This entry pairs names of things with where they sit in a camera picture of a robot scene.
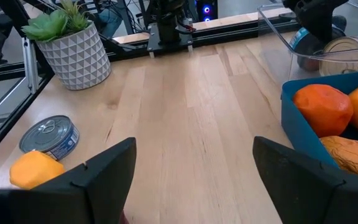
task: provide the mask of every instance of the blue bin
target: blue bin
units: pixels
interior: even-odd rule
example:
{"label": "blue bin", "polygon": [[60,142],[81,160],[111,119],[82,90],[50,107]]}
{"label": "blue bin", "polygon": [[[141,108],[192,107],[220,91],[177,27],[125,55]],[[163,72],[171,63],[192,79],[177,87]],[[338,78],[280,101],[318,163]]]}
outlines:
{"label": "blue bin", "polygon": [[[299,89],[309,84],[327,84],[341,90],[343,93],[349,94],[358,87],[358,72],[289,81],[284,83],[282,88],[281,125],[294,149],[312,158],[338,167],[306,119],[292,102],[293,95]],[[341,134],[341,137],[358,140],[358,130],[352,126],[348,126]]]}

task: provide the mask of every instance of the clear plastic container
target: clear plastic container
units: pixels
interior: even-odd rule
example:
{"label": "clear plastic container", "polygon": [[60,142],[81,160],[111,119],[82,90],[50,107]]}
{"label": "clear plastic container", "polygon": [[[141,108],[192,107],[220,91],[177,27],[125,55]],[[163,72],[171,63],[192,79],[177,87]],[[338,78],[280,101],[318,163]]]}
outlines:
{"label": "clear plastic container", "polygon": [[[309,55],[296,53],[290,41],[298,28],[292,26],[292,30],[288,31],[285,26],[277,23],[278,15],[286,12],[291,10],[284,8],[282,4],[258,8],[260,52],[257,57],[278,85],[288,80],[358,72],[358,48],[339,51],[333,49],[330,53]],[[346,18],[344,33],[347,37],[358,37],[358,4],[347,2],[337,7],[333,14]],[[299,66],[299,60],[312,61],[317,64],[318,69],[305,70]]]}

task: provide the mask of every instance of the tin can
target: tin can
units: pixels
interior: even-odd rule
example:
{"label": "tin can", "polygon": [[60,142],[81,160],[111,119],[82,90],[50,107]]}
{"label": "tin can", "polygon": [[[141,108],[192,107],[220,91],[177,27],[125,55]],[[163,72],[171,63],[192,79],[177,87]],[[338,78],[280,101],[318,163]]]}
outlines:
{"label": "tin can", "polygon": [[[344,37],[345,33],[333,24],[333,39]],[[324,42],[310,34],[305,28],[301,28],[290,41],[291,48],[298,54],[319,55],[323,53]],[[296,59],[300,68],[313,72],[319,69],[319,61],[308,57],[298,56]]]}
{"label": "tin can", "polygon": [[24,153],[37,150],[59,161],[75,148],[79,136],[68,117],[52,116],[32,126],[21,139],[19,148]]}
{"label": "tin can", "polygon": [[[324,48],[324,53],[326,54],[357,49],[358,37],[341,37],[331,41]],[[326,60],[320,61],[319,65],[320,74],[322,76],[358,72],[358,62],[332,62],[329,61],[330,57],[343,60],[358,60],[358,51],[326,55]]]}

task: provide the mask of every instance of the wooden table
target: wooden table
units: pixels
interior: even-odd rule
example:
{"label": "wooden table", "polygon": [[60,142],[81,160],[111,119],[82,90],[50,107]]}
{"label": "wooden table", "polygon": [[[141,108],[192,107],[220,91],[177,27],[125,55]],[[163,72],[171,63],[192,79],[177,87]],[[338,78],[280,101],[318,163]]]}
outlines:
{"label": "wooden table", "polygon": [[66,169],[137,138],[125,206],[130,223],[281,223],[252,157],[256,135],[290,145],[280,125],[280,85],[260,57],[261,44],[248,39],[114,62],[107,80],[82,91],[54,77],[0,143],[0,187],[13,187],[9,168],[22,155],[25,131],[64,114],[80,131],[62,160]]}

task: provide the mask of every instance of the white geometric planter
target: white geometric planter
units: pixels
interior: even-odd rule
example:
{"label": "white geometric planter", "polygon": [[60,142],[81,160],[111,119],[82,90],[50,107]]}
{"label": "white geometric planter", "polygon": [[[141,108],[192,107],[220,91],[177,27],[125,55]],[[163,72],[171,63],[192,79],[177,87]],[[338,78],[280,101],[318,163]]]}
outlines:
{"label": "white geometric planter", "polygon": [[92,87],[110,75],[110,61],[93,22],[81,32],[37,45],[69,90]]}

